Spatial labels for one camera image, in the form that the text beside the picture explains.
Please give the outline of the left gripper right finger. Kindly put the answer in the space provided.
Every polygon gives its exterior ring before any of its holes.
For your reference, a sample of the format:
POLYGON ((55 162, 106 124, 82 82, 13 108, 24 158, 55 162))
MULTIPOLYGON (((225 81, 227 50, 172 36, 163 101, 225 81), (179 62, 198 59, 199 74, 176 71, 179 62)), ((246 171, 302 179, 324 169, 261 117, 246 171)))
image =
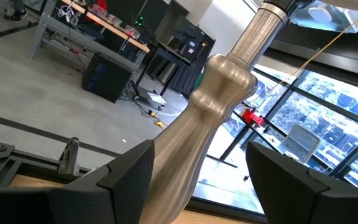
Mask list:
POLYGON ((358 224, 355 186, 257 142, 248 142, 246 162, 269 223, 358 224))

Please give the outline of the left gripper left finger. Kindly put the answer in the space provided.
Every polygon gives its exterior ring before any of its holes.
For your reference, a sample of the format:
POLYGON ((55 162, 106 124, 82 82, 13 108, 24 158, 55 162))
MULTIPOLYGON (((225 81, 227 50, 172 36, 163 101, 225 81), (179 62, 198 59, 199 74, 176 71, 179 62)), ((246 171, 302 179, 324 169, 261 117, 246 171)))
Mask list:
POLYGON ((139 223, 154 157, 145 140, 64 187, 0 187, 0 223, 139 223))

